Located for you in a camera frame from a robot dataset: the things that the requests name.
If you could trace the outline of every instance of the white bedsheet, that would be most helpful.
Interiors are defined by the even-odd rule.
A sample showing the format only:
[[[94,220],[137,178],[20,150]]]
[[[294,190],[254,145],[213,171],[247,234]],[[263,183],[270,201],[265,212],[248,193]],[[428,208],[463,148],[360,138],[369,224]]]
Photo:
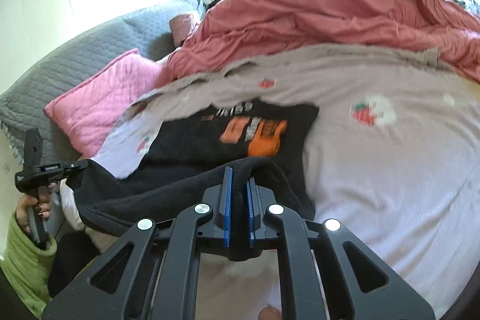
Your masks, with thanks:
[[[432,52],[359,45],[321,44],[243,63],[143,97],[147,109],[133,119],[127,110],[94,159],[124,178],[142,158],[137,146],[164,120],[258,96],[314,102],[320,114],[304,170],[315,221],[342,221],[440,318],[480,260],[480,105],[462,79],[435,71]],[[261,88],[265,78],[274,86]],[[203,262],[199,287],[196,320],[254,320],[267,302],[280,306],[269,254],[240,265]]]

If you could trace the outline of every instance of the black gripper frame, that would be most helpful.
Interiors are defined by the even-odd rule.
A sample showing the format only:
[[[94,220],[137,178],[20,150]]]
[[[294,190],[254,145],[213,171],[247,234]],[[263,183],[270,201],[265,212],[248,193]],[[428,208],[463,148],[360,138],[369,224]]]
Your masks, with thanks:
[[[47,305],[42,319],[194,320],[200,254],[234,258],[232,173],[227,168],[223,184],[177,218],[132,226]],[[327,310],[331,320],[435,319],[430,305],[337,220],[306,221],[253,178],[245,191],[244,250],[251,257],[277,250],[284,320],[326,320]]]

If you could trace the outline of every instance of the silver bolt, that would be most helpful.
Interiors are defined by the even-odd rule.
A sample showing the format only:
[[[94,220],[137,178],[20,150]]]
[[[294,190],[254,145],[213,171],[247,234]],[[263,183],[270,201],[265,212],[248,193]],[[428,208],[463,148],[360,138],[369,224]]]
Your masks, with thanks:
[[[342,224],[340,224],[340,221],[335,219],[329,219],[325,221],[325,228],[328,229],[329,231],[338,231],[341,225]]]
[[[278,204],[273,204],[268,207],[268,211],[272,214],[282,214],[284,210],[283,206]]]
[[[143,219],[137,223],[138,229],[142,231],[146,231],[147,229],[150,229],[152,226],[153,226],[153,221],[151,219]]]
[[[198,214],[205,214],[210,212],[210,207],[207,204],[198,204],[197,206],[195,206],[195,211]]]

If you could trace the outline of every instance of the person's arm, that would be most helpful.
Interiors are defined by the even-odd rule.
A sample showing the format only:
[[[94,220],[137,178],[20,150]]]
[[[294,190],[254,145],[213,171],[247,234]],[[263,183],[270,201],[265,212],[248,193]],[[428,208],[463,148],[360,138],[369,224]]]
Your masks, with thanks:
[[[27,208],[37,205],[37,212],[42,214],[42,217],[48,218],[49,203],[50,195],[42,195],[40,204],[30,196],[24,196],[18,202],[17,210],[10,218],[4,261],[0,262],[0,267],[10,285],[38,319],[50,301],[47,280],[57,252],[57,243],[50,236],[50,248],[42,251],[30,241],[24,231],[30,232]]]

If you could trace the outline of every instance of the fingertip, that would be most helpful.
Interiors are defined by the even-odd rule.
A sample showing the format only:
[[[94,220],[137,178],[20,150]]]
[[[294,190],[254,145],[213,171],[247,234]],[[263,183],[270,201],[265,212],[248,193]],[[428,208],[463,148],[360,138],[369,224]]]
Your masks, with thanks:
[[[50,211],[51,205],[49,202],[43,202],[37,206],[38,211]]]
[[[29,194],[25,194],[23,196],[23,203],[26,205],[26,206],[35,206],[38,204],[38,200],[35,198],[35,197],[32,197],[31,195]]]
[[[40,194],[40,202],[44,202],[44,203],[50,202],[50,194],[48,193]]]
[[[260,311],[258,320],[282,320],[282,312],[269,305]]]

